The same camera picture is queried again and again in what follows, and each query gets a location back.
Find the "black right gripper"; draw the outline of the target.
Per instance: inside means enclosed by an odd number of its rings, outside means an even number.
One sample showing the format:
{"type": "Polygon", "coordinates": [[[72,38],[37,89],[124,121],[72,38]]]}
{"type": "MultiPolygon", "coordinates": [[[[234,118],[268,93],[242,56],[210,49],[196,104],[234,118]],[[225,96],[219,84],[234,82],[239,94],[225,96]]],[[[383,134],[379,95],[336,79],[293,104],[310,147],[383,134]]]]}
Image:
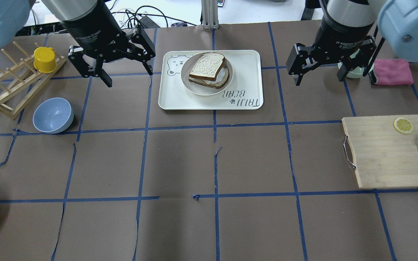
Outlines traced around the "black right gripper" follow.
{"type": "Polygon", "coordinates": [[[339,61],[342,66],[337,73],[338,81],[344,81],[347,73],[357,67],[365,68],[362,76],[367,76],[371,68],[370,60],[376,50],[375,38],[367,36],[372,26],[373,23],[354,28],[331,18],[322,18],[315,46],[295,43],[286,61],[288,74],[293,76],[295,85],[299,86],[304,74],[317,69],[322,61],[337,61],[342,56],[339,61]],[[360,50],[357,56],[350,58],[357,49],[360,50]]]}

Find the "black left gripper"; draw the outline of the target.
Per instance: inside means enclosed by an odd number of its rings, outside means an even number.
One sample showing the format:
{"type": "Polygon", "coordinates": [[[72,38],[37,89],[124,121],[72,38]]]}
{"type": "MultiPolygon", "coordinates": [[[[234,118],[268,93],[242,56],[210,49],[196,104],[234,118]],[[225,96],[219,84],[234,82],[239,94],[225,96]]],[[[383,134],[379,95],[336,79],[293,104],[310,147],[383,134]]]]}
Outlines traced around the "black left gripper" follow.
{"type": "Polygon", "coordinates": [[[123,32],[109,8],[102,0],[63,0],[61,24],[78,46],[70,46],[68,59],[84,78],[100,78],[107,87],[112,79],[103,69],[103,63],[127,58],[141,62],[149,75],[153,75],[152,59],[155,45],[141,25],[123,32]],[[89,65],[83,58],[94,58],[89,65]]]}

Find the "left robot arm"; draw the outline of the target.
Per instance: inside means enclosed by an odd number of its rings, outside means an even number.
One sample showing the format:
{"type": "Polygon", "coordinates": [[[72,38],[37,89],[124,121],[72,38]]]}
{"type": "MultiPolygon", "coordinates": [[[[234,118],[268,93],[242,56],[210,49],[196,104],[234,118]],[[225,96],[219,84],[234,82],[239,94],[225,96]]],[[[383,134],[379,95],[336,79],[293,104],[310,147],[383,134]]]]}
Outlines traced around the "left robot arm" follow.
{"type": "MultiPolygon", "coordinates": [[[[104,63],[123,58],[141,62],[149,75],[155,46],[141,25],[123,31],[103,0],[45,0],[43,4],[76,41],[68,59],[81,76],[100,78],[108,87],[111,77],[104,63]]],[[[0,0],[0,47],[5,46],[28,20],[33,0],[0,0]]]]}

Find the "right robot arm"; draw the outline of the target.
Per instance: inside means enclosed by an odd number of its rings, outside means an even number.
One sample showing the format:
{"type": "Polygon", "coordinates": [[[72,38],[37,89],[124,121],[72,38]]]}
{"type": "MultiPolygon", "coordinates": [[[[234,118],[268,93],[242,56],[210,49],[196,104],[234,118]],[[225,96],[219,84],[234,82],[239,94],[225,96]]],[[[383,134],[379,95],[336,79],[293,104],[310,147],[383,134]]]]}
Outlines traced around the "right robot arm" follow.
{"type": "Polygon", "coordinates": [[[418,62],[418,0],[307,0],[323,10],[312,46],[296,43],[286,62],[295,84],[319,66],[341,63],[339,81],[362,68],[367,76],[387,42],[393,52],[418,62]]]}

